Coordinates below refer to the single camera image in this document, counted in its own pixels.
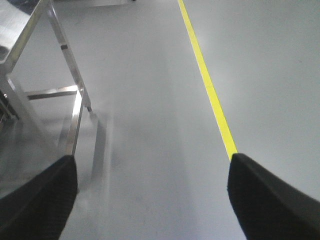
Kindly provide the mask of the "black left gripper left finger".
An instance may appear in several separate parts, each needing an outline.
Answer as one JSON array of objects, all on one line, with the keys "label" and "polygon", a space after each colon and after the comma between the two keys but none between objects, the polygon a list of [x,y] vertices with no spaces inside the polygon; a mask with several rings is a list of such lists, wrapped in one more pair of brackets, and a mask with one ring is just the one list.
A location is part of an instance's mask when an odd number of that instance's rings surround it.
[{"label": "black left gripper left finger", "polygon": [[0,200],[2,240],[57,240],[78,192],[74,156],[65,155]]}]

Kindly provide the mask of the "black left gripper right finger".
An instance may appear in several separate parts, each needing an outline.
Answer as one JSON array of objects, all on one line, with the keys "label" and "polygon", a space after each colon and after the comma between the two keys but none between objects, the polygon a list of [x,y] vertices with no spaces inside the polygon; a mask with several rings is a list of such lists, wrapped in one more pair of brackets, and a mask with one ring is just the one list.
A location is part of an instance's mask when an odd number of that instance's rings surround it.
[{"label": "black left gripper right finger", "polygon": [[320,203],[243,153],[232,155],[228,197],[248,240],[318,240]]}]

